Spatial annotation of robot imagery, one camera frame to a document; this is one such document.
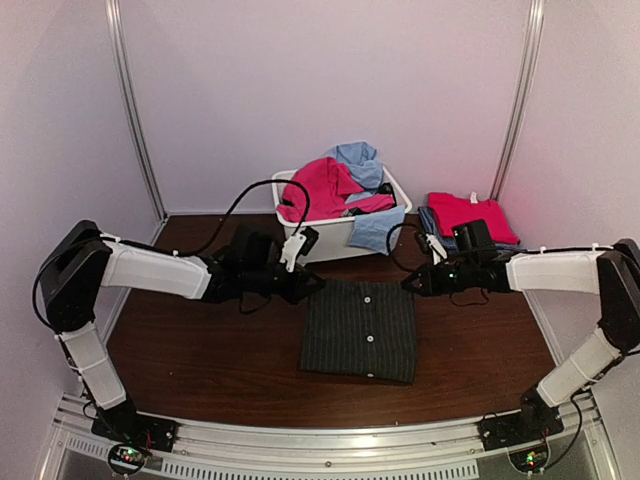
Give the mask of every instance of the white backdrop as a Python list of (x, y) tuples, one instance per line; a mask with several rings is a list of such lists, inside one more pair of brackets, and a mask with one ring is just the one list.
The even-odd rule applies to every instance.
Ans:
[[(0, 3), (0, 478), (35, 478), (77, 379), (31, 309), (38, 268), (83, 218), (149, 241), (157, 227), (118, 89), (104, 2)], [(100, 294), (102, 329), (119, 291)]]
[[(528, 246), (640, 241), (640, 4), (549, 2), (502, 204)], [(536, 295), (563, 354), (595, 328), (597, 297)], [(640, 358), (594, 391), (626, 480), (638, 478)]]
[[(379, 149), (414, 204), (486, 196), (527, 0), (138, 0), (122, 18), (166, 208), (224, 211), (335, 144)], [(272, 211), (268, 189), (240, 211)]]

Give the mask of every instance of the folded shirt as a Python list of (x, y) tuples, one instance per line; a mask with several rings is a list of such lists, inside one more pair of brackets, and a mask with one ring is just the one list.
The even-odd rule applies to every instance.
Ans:
[[(440, 234), (436, 220), (433, 217), (433, 211), (429, 207), (418, 207), (418, 213), (420, 214), (420, 220), (422, 221), (422, 226), (424, 227), (425, 232), (435, 235), (438, 241), (448, 252), (453, 253), (458, 251), (456, 241), (453, 237), (443, 237)], [(520, 245), (509, 245), (507, 243), (496, 243), (496, 248), (498, 250), (526, 250)]]
[(472, 203), (450, 193), (430, 193), (427, 205), (433, 210), (438, 230), (444, 237), (453, 236), (453, 227), (474, 220), (484, 220), (494, 242), (517, 245), (518, 236), (513, 233), (502, 208), (495, 200)]
[(413, 295), (399, 283), (327, 280), (309, 297), (300, 369), (413, 383)]

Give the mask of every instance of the robotic arm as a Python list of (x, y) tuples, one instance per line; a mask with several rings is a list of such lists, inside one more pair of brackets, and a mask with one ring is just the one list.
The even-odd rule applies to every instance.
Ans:
[[(295, 304), (324, 287), (324, 280), (296, 265), (317, 238), (311, 228), (292, 235), (278, 259), (276, 241), (267, 232), (240, 225), (231, 243), (213, 255), (181, 257), (104, 234), (91, 221), (79, 222), (45, 261), (38, 278), (44, 321), (95, 402), (99, 418), (92, 431), (171, 451), (176, 428), (175, 422), (138, 414), (127, 395), (93, 323), (100, 287), (138, 288), (208, 303), (241, 300), (253, 292), (264, 298), (280, 295)], [(147, 445), (149, 438), (152, 445)]]
[(595, 331), (525, 392), (520, 412), (483, 419), (478, 425), (485, 450), (534, 441), (545, 431), (561, 432), (558, 405), (602, 378), (640, 344), (638, 246), (625, 239), (604, 248), (499, 253), (482, 220), (456, 227), (454, 238), (457, 255), (421, 266), (402, 282), (403, 288), (425, 297), (471, 287), (504, 293), (565, 290), (600, 296), (602, 317)]

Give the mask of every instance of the laundry basket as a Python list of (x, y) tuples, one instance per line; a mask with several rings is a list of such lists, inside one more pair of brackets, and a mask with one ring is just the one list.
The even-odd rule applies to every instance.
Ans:
[[(398, 205), (405, 206), (405, 213), (409, 213), (411, 211), (411, 201), (407, 197), (407, 194), (404, 193), (404, 190), (400, 188), (396, 179), (393, 178), (389, 170), (386, 167), (382, 167), (384, 170), (384, 180), (383, 182), (389, 182), (393, 185), (393, 190), (396, 195), (396, 202)], [(271, 177), (273, 180), (291, 180), (295, 175), (297, 170), (285, 170), (282, 172), (278, 172), (273, 174)], [(282, 192), (284, 191), (286, 185), (281, 183), (272, 184), (273, 188), (273, 202), (275, 203), (276, 208), (280, 205), (282, 200)], [(276, 210), (276, 215), (278, 217), (278, 221), (284, 227), (284, 234), (287, 238), (293, 233), (295, 228), (297, 227), (297, 222), (288, 222), (285, 220), (280, 212)], [(311, 249), (308, 255), (304, 257), (298, 258), (298, 263), (312, 263), (312, 262), (325, 262), (327, 260), (338, 260), (339, 258), (349, 258), (349, 257), (359, 257), (361, 255), (371, 255), (373, 253), (372, 250), (366, 248), (357, 248), (350, 247), (348, 245), (349, 238), (351, 238), (351, 233), (353, 232), (354, 225), (354, 217), (343, 217), (343, 218), (330, 218), (327, 220), (315, 220), (310, 222), (304, 222), (302, 224), (302, 228), (304, 227), (313, 227), (316, 230), (320, 237), (318, 241)], [(395, 248), (398, 237), (396, 236), (395, 241), (392, 243), (391, 248)]]

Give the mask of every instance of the stack of folded clothes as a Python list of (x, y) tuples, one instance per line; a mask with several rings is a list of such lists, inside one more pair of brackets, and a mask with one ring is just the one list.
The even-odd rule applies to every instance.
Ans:
[(427, 206), (419, 207), (420, 220), (427, 233), (433, 234), (449, 252), (456, 252), (452, 228), (456, 225), (484, 220), (498, 250), (524, 250), (513, 233), (498, 202), (457, 198), (449, 193), (430, 193)]

